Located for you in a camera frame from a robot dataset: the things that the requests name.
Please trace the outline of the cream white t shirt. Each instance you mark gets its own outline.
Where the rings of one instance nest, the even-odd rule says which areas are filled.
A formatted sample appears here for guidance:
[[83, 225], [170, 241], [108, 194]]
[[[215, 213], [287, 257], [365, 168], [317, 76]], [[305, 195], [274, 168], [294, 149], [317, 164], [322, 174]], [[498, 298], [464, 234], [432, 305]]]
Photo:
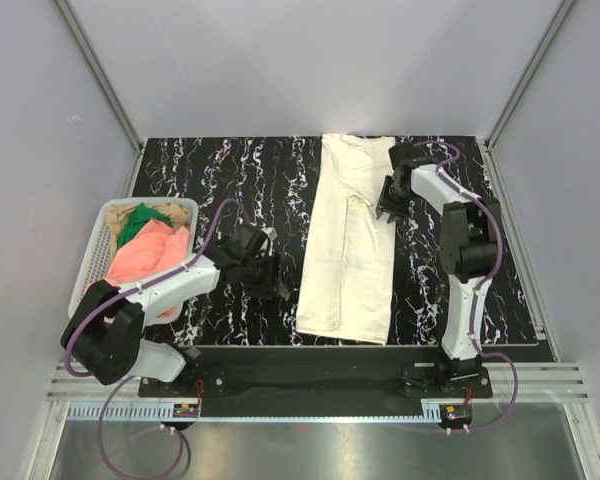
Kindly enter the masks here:
[[393, 297], [396, 230], [376, 206], [393, 172], [392, 137], [325, 134], [302, 268], [300, 333], [383, 345]]

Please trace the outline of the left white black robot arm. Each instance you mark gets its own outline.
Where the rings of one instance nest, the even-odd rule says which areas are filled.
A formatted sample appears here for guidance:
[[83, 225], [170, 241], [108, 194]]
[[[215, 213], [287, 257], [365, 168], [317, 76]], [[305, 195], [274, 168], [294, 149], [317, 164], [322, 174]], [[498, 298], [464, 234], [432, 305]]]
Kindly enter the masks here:
[[170, 308], [226, 285], [250, 297], [288, 297], [275, 237], [272, 227], [241, 224], [232, 235], [205, 243], [200, 252], [144, 280], [121, 286], [95, 282], [61, 337], [66, 360], [77, 361], [84, 375], [102, 385], [140, 377], [173, 395], [188, 394], [198, 379], [196, 353], [149, 341], [145, 328]]

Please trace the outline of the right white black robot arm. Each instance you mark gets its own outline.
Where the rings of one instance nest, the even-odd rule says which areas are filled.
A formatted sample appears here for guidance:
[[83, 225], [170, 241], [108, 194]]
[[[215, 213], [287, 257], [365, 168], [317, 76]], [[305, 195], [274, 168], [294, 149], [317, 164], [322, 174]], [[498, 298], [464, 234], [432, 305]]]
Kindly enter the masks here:
[[434, 384], [446, 396], [456, 396], [470, 383], [458, 362], [482, 355], [480, 332], [486, 295], [500, 269], [504, 246], [500, 203], [481, 198], [446, 173], [460, 157], [457, 147], [443, 143], [452, 157], [439, 162], [419, 151], [419, 144], [389, 148], [393, 173], [387, 175], [376, 206], [376, 217], [389, 223], [403, 219], [420, 199], [441, 216], [439, 260], [448, 275], [449, 306], [442, 340], [448, 362], [434, 371]]

